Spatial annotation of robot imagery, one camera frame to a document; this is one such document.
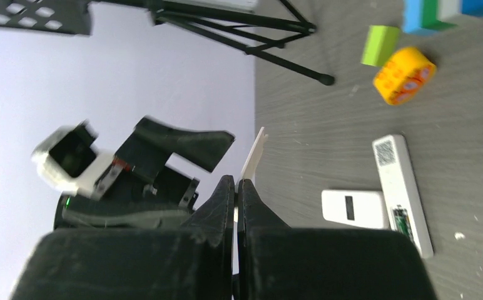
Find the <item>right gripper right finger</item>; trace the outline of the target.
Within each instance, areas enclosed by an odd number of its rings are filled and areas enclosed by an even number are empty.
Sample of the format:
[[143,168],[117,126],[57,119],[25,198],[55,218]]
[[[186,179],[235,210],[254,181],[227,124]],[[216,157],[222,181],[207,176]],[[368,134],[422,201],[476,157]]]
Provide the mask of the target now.
[[238,299],[435,299],[415,246],[378,229],[287,225],[238,185]]

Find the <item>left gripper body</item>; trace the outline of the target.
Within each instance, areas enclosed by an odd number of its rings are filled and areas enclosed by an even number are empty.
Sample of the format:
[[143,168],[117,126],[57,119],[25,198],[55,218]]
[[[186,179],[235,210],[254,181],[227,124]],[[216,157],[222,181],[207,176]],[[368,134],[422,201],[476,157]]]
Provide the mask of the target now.
[[152,184],[123,171],[99,200],[62,194],[53,228],[178,228],[194,212],[199,183],[170,167]]

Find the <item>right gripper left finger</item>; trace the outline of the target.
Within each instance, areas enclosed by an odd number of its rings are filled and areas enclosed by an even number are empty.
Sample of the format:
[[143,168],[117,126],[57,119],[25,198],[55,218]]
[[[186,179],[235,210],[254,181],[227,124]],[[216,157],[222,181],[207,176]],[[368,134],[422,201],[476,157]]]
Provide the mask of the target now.
[[11,299],[231,299],[235,182],[176,229],[58,229],[28,259]]

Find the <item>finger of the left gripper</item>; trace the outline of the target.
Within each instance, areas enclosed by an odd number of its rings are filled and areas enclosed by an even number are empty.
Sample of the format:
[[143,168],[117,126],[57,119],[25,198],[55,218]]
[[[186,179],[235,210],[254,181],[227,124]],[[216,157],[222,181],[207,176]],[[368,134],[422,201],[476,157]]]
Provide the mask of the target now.
[[235,141],[228,131],[189,131],[143,117],[116,157],[147,179],[155,179],[172,154],[212,172]]

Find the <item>long white battery cover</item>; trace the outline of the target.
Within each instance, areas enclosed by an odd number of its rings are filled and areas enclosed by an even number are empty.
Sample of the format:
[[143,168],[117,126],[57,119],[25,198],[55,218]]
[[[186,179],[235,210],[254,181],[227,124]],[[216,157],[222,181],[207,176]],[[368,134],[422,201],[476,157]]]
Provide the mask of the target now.
[[238,193],[238,187],[241,180],[254,179],[258,164],[264,152],[264,145],[267,139],[268,139],[268,134],[265,133],[265,128],[261,127],[255,138],[253,146],[250,149],[249,155],[247,156],[244,166],[241,170],[241,175],[235,184],[236,194]]

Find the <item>white remote with red keypad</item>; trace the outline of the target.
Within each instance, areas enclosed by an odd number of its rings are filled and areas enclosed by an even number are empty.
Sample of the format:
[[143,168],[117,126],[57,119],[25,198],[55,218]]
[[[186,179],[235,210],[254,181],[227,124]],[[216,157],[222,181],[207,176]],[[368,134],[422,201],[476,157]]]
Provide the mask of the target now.
[[381,191],[325,189],[321,192],[321,201],[326,221],[357,228],[390,228]]

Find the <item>white air conditioner remote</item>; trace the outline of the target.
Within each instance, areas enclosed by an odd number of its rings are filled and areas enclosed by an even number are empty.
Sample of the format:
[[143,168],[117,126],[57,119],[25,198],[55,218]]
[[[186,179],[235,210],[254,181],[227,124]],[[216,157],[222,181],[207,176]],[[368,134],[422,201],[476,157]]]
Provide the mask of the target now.
[[405,138],[389,134],[372,142],[390,228],[403,234],[421,258],[434,256]]

